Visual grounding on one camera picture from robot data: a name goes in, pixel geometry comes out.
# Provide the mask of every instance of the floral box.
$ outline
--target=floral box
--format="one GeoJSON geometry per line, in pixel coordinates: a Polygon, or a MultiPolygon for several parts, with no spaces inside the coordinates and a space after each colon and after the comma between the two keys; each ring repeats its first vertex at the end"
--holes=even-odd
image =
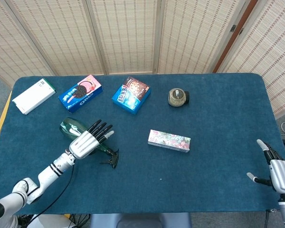
{"type": "Polygon", "coordinates": [[[150,130],[148,144],[188,152],[191,138],[150,130]]]}

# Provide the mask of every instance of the blue snack box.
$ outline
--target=blue snack box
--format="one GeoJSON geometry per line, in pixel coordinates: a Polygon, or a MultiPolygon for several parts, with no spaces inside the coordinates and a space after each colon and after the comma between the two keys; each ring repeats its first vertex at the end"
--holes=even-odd
{"type": "Polygon", "coordinates": [[[66,90],[58,98],[63,106],[70,113],[73,113],[102,91],[103,87],[101,84],[92,75],[89,75],[70,89],[66,90]]]}
{"type": "Polygon", "coordinates": [[[133,77],[128,77],[112,97],[118,106],[136,114],[151,92],[151,88],[133,77]]]}

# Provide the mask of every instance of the robotic hand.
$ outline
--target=robotic hand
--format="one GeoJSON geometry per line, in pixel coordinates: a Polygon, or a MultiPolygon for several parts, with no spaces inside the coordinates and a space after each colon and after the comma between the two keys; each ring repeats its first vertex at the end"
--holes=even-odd
{"type": "Polygon", "coordinates": [[[104,128],[106,123],[99,125],[100,122],[101,120],[98,120],[87,131],[73,140],[69,149],[66,149],[62,155],[38,175],[39,187],[31,178],[24,178],[14,186],[10,195],[0,199],[0,228],[17,228],[18,220],[14,216],[17,211],[26,203],[31,204],[38,200],[58,177],[75,164],[76,159],[85,158],[99,144],[114,134],[114,131],[107,133],[112,125],[104,128]]]}
{"type": "Polygon", "coordinates": [[[273,187],[273,189],[280,194],[278,204],[281,208],[281,213],[285,226],[285,161],[267,143],[264,143],[260,139],[258,139],[256,142],[264,151],[267,164],[269,165],[270,179],[266,180],[255,177],[250,172],[247,173],[247,176],[256,183],[273,187]]]}

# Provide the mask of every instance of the white box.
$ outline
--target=white box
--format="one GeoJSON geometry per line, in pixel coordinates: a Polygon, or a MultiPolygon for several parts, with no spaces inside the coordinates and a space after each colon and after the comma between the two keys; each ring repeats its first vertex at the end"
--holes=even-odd
{"type": "Polygon", "coordinates": [[[24,114],[28,114],[55,93],[55,89],[44,78],[32,85],[22,94],[12,100],[17,108],[24,114]]]}

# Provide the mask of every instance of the blue table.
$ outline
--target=blue table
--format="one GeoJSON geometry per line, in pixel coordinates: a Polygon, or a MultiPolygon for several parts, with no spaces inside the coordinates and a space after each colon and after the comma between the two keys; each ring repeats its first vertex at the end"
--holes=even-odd
{"type": "MultiPolygon", "coordinates": [[[[100,164],[96,153],[75,165],[74,178],[47,213],[139,213],[259,211],[276,208],[279,196],[253,183],[246,172],[268,177],[264,155],[256,143],[268,142],[285,157],[285,149],[262,78],[256,74],[139,75],[152,88],[137,115],[115,105],[111,97],[127,76],[97,76],[104,91],[70,114],[58,95],[83,76],[45,77],[57,93],[28,115],[11,103],[0,134],[0,198],[16,181],[37,175],[56,159],[68,140],[61,121],[73,117],[88,125],[98,119],[113,124],[106,141],[120,150],[116,169],[100,164]],[[190,103],[168,105],[170,89],[190,92],[190,103]],[[190,137],[188,153],[147,144],[150,129],[190,137]]],[[[12,99],[40,80],[23,77],[12,99]]],[[[62,191],[68,170],[41,199],[19,213],[39,213],[62,191]]]]}

